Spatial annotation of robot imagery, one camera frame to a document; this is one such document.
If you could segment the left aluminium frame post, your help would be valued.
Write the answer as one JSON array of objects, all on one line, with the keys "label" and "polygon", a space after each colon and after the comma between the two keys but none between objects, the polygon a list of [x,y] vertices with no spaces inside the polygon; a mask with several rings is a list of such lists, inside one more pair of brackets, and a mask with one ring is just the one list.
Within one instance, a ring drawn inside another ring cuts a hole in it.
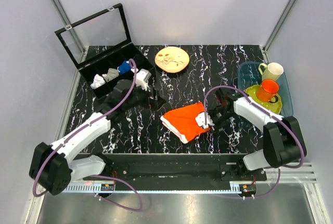
[{"label": "left aluminium frame post", "polygon": [[[67,27],[68,25],[71,25],[70,19],[66,13],[61,1],[60,0],[51,0],[51,2],[54,5],[57,13],[59,14],[64,26]],[[79,40],[79,37],[78,37],[76,31],[71,29],[71,30],[69,30],[69,34],[70,34],[73,42],[75,43],[76,48],[79,51],[83,51],[84,46],[83,46],[82,42]]]}]

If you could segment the aluminium frame post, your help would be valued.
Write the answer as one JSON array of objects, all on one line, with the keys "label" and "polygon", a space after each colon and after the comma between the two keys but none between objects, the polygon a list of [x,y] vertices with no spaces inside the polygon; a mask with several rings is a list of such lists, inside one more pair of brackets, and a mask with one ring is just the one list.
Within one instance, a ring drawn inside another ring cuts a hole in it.
[{"label": "aluminium frame post", "polygon": [[266,43],[263,45],[263,50],[268,52],[269,48],[272,46],[275,38],[278,36],[280,30],[282,29],[284,23],[288,19],[292,9],[294,8],[295,4],[298,0],[288,0],[286,6],[284,7],[278,21],[276,22],[271,34],[269,35]]},{"label": "aluminium frame post", "polygon": [[[68,25],[71,25],[70,19],[66,13],[61,1],[60,0],[51,0],[51,2],[54,5],[57,13],[59,14],[64,26],[67,27]],[[76,48],[79,51],[83,51],[84,46],[83,46],[82,42],[79,40],[79,37],[78,37],[76,31],[71,29],[71,30],[69,30],[69,34],[70,34],[73,42],[75,43]]]}]

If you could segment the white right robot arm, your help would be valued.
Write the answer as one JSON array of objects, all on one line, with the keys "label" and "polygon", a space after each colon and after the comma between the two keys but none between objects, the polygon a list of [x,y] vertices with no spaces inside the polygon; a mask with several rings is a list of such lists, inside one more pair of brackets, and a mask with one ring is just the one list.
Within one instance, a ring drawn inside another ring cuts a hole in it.
[{"label": "white right robot arm", "polygon": [[263,134],[263,149],[247,154],[236,167],[241,180],[249,180],[260,168],[300,168],[307,151],[298,120],[275,114],[256,103],[244,91],[232,86],[215,86],[204,96],[204,124],[211,126],[239,115]]}]

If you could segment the orange mug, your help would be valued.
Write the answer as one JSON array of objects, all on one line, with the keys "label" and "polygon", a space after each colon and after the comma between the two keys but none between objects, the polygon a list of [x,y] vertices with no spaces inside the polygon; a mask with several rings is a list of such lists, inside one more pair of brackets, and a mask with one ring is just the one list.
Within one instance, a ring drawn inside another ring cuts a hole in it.
[{"label": "orange mug", "polygon": [[266,79],[262,81],[255,94],[263,102],[277,103],[279,101],[278,92],[278,83],[274,80]]}]

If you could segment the right aluminium frame post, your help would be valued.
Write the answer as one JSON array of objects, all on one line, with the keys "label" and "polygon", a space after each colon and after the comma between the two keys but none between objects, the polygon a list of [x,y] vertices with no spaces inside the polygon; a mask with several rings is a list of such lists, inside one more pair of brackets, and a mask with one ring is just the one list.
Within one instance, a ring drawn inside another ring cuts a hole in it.
[{"label": "right aluminium frame post", "polygon": [[282,29],[284,23],[288,19],[292,9],[294,8],[295,4],[298,0],[288,0],[286,6],[284,7],[278,21],[276,22],[271,34],[269,35],[266,43],[263,45],[263,50],[268,52],[269,48],[272,46],[275,38],[278,36],[280,30]]}]

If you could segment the white rolled underwear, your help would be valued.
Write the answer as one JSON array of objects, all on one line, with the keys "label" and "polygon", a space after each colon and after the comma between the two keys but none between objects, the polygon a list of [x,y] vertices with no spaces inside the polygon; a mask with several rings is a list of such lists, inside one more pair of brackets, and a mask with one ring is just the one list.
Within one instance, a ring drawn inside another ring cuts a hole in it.
[{"label": "white rolled underwear", "polygon": [[106,81],[104,80],[104,78],[102,76],[100,76],[99,74],[96,74],[93,78],[93,82],[90,84],[90,87],[92,89],[97,89],[100,86],[104,85],[106,83]]}]

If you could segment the blue transparent plastic bin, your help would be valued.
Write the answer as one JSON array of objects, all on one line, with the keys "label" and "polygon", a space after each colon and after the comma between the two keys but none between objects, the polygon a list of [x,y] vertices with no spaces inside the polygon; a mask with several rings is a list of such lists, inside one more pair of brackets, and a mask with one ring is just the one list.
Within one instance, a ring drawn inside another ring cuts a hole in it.
[{"label": "blue transparent plastic bin", "polygon": [[281,65],[242,63],[238,68],[238,88],[273,113],[284,117],[293,116],[289,86]]}]

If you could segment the black rolled underwear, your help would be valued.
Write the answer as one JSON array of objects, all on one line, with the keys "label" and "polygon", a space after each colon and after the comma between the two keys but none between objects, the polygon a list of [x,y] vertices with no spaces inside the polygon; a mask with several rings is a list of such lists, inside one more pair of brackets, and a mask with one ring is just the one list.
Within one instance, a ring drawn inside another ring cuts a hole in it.
[{"label": "black rolled underwear", "polygon": [[140,54],[136,54],[134,57],[133,57],[133,60],[135,61],[136,63],[136,66],[139,67],[141,66],[144,61],[145,61],[145,57],[140,55]]}]

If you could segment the grey rolled underwear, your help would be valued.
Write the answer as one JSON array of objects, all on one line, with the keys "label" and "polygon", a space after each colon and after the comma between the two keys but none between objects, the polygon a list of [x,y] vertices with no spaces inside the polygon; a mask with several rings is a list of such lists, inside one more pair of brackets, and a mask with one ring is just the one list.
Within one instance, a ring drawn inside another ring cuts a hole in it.
[{"label": "grey rolled underwear", "polygon": [[102,74],[102,77],[106,82],[109,82],[120,75],[119,71],[114,68],[109,68],[106,74]]}]

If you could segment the cream yellow-handled mug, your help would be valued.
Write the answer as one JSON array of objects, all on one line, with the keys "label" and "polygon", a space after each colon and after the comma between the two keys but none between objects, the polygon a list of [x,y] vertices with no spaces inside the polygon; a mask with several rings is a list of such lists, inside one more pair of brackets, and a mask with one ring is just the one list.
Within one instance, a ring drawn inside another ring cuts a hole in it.
[{"label": "cream yellow-handled mug", "polygon": [[283,66],[276,62],[271,62],[269,64],[261,63],[258,67],[258,70],[261,74],[262,81],[277,81],[284,73]]}]

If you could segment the orange underwear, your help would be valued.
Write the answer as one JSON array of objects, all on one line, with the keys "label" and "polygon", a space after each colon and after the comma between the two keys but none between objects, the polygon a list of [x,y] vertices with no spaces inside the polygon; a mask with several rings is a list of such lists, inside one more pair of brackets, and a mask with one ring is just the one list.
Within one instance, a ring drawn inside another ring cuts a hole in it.
[{"label": "orange underwear", "polygon": [[171,110],[160,117],[162,124],[170,130],[183,144],[187,144],[197,136],[208,132],[210,127],[203,129],[195,121],[195,117],[204,112],[202,102]]}]

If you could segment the black compartment box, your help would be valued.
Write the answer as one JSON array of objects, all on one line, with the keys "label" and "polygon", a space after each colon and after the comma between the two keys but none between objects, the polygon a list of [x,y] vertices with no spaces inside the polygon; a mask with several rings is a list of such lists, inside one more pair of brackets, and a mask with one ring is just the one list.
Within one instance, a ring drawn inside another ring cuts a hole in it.
[{"label": "black compartment box", "polygon": [[[76,48],[69,34],[71,29],[76,31],[83,51]],[[63,27],[55,34],[87,85],[93,82],[96,74],[106,74],[109,68],[116,69],[136,54],[144,56],[132,43],[121,3]],[[155,66],[145,57],[144,63],[137,68],[151,73],[148,84],[152,86]]]}]

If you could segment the round wooden patterned plate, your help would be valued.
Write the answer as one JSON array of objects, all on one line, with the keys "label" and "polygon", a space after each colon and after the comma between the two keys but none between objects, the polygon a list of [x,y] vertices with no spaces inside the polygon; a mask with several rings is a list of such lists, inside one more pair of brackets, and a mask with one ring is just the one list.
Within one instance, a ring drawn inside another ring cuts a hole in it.
[{"label": "round wooden patterned plate", "polygon": [[183,49],[169,46],[161,49],[155,56],[157,67],[168,73],[178,73],[189,65],[189,54]]}]

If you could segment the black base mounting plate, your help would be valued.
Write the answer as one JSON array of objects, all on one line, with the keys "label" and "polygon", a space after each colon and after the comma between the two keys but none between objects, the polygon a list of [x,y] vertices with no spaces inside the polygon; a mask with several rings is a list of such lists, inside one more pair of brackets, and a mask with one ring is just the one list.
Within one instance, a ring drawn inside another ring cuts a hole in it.
[{"label": "black base mounting plate", "polygon": [[222,181],[266,181],[262,169],[246,170],[244,154],[107,154],[112,169],[106,176],[124,180],[137,177],[208,177]]}]

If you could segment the blue rolled underwear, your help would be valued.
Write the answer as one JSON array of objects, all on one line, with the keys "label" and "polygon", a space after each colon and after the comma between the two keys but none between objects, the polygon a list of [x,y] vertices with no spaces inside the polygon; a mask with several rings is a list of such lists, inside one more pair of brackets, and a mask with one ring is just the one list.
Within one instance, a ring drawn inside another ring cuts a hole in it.
[{"label": "blue rolled underwear", "polygon": [[131,70],[131,65],[129,61],[123,61],[120,66],[117,67],[119,74],[124,74]]}]

